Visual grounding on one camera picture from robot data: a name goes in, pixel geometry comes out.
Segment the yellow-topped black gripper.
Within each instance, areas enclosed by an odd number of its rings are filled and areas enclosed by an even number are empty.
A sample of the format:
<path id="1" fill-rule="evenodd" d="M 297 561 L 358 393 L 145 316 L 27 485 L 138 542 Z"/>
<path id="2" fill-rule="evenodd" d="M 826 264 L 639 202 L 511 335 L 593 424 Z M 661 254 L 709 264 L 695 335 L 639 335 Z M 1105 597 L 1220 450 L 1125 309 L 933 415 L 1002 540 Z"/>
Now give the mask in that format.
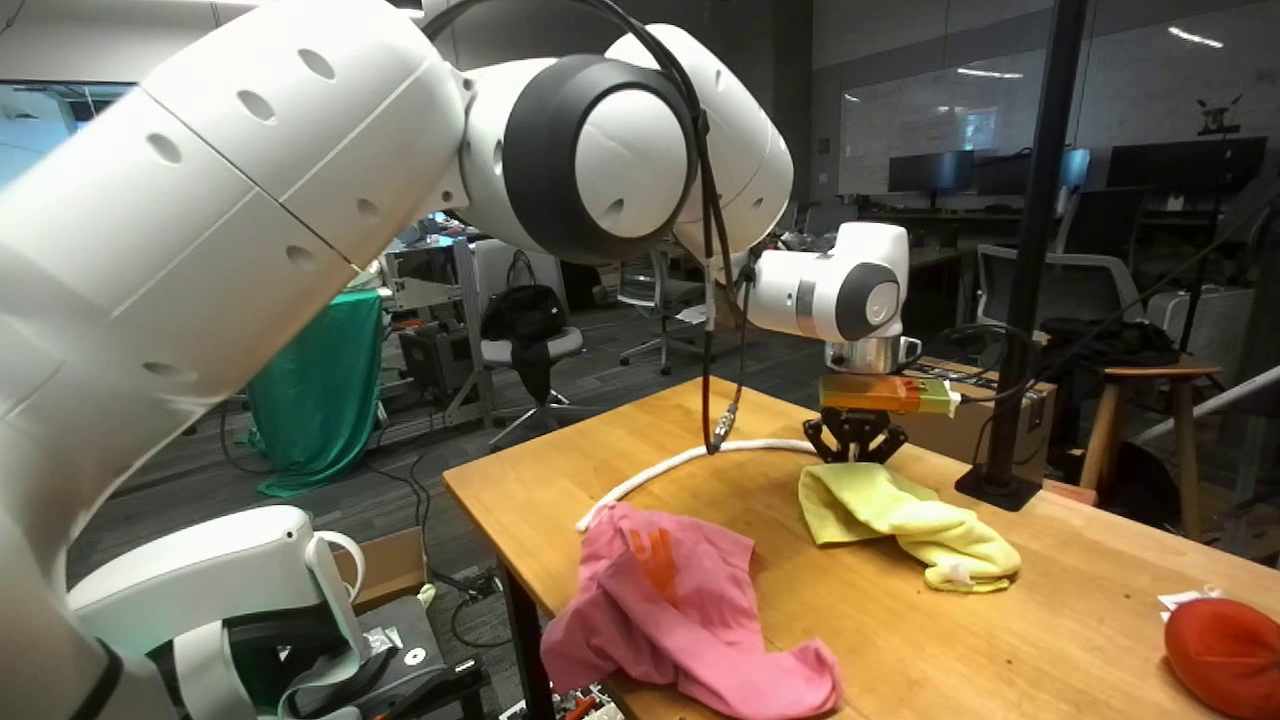
<path id="1" fill-rule="evenodd" d="M 959 393 L 933 375 L 826 371 L 820 380 L 820 415 L 802 424 L 802 441 L 826 465 L 892 461 L 908 430 L 901 415 L 951 415 Z"/>

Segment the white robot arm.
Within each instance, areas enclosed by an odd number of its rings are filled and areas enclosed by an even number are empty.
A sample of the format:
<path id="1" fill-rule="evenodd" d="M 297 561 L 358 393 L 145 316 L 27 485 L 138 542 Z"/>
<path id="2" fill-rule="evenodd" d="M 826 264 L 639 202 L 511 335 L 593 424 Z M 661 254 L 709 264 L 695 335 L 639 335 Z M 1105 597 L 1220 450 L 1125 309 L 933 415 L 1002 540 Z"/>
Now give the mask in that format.
<path id="1" fill-rule="evenodd" d="M 264 0 L 181 46 L 0 196 L 0 707 L 268 714 L 366 666 L 288 503 L 86 584 L 62 561 L 421 210 L 565 259 L 672 237 L 733 313 L 855 369 L 901 322 L 908 239 L 850 219 L 823 251 L 780 251 L 789 190 L 784 134 L 676 22 L 453 68 L 388 0 Z"/>

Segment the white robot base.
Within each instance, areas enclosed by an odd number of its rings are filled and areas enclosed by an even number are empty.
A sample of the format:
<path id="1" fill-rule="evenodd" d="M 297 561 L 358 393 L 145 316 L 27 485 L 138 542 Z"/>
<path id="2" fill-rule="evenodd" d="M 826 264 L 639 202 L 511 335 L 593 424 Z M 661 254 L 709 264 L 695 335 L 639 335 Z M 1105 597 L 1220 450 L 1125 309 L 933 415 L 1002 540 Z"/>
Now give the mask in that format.
<path id="1" fill-rule="evenodd" d="M 364 552 L 291 503 L 148 540 L 68 591 L 81 627 L 150 660 L 190 720 L 285 720 L 370 664 L 356 597 Z"/>

